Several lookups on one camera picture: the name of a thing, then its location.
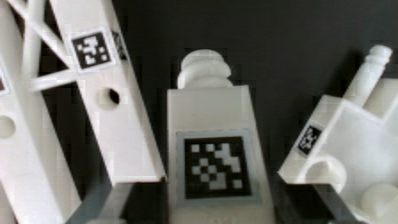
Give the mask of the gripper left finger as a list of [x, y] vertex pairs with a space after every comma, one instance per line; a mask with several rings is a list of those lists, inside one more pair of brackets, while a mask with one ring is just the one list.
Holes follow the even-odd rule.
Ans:
[[96, 192], [66, 224], [168, 224], [166, 180], [120, 183]]

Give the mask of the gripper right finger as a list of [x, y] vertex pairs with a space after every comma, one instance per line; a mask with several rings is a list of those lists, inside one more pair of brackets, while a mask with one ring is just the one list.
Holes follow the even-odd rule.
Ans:
[[288, 184], [276, 189], [278, 224], [361, 224], [329, 184]]

